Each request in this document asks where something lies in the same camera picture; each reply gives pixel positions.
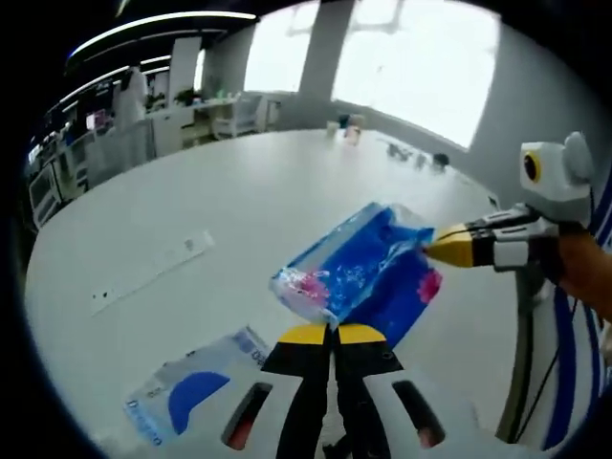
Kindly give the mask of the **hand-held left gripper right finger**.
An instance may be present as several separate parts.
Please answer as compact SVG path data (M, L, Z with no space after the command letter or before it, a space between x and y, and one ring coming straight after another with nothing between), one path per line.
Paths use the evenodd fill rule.
M482 458L471 404L402 366L376 329L341 325L339 410L355 458Z

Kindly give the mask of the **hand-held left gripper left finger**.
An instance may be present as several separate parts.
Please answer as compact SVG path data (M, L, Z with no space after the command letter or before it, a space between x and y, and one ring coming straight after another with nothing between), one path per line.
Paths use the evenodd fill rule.
M289 329L257 371L238 370L200 404L202 458L312 458L327 410L332 336Z

